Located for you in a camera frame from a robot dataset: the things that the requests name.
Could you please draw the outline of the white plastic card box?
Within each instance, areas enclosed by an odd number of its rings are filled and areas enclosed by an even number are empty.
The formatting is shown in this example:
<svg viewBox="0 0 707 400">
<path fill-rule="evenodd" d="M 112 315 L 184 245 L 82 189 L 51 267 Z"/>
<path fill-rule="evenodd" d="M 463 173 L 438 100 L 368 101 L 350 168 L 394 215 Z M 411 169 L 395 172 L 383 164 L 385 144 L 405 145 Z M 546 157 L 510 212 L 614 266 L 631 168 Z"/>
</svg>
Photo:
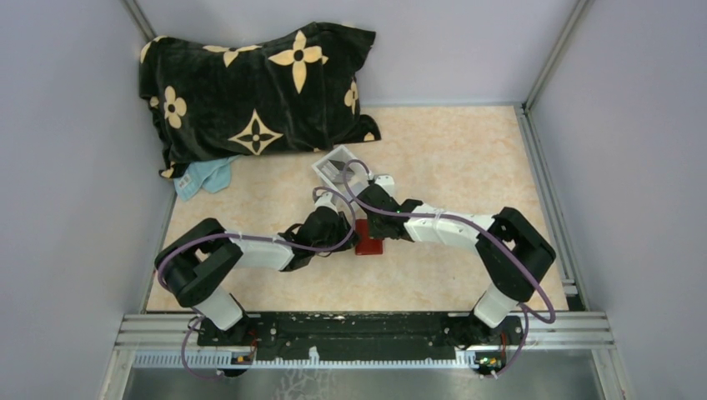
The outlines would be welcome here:
<svg viewBox="0 0 707 400">
<path fill-rule="evenodd" d="M 374 179 L 374 171 L 345 146 L 326 153 L 312 164 L 321 185 L 346 195 L 345 185 L 358 194 Z"/>
</svg>

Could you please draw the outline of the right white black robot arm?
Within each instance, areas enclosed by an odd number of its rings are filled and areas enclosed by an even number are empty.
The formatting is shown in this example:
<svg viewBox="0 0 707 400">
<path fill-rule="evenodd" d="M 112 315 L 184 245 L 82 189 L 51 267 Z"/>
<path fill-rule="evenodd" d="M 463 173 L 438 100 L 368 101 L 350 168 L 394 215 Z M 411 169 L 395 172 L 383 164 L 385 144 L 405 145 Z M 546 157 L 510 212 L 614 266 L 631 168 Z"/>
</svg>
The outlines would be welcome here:
<svg viewBox="0 0 707 400">
<path fill-rule="evenodd" d="M 503 207 L 493 215 L 478 215 L 450 212 L 415 199 L 397 202 L 377 183 L 370 183 L 354 200 L 366 213 L 373 238 L 437 243 L 479 257 L 491 283 L 470 313 L 469 331 L 477 342 L 491 343 L 508 314 L 533 295 L 553 312 L 540 283 L 556 252 L 519 210 Z"/>
</svg>

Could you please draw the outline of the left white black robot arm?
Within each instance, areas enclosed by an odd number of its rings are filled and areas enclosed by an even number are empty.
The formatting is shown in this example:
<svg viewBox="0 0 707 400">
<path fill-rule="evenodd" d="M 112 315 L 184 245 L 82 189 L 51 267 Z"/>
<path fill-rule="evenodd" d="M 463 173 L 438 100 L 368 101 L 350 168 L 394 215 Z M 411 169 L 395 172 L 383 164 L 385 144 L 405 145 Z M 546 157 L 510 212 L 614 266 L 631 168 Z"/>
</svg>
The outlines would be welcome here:
<svg viewBox="0 0 707 400">
<path fill-rule="evenodd" d="M 233 269 L 292 272 L 320 253 L 346 251 L 358 242 L 345 214 L 325 206 L 272 237 L 227 232 L 209 217 L 162 250 L 154 267 L 158 283 L 181 307 L 204 316 L 222 339 L 238 345 L 248 338 L 250 323 L 243 307 L 222 285 Z"/>
</svg>

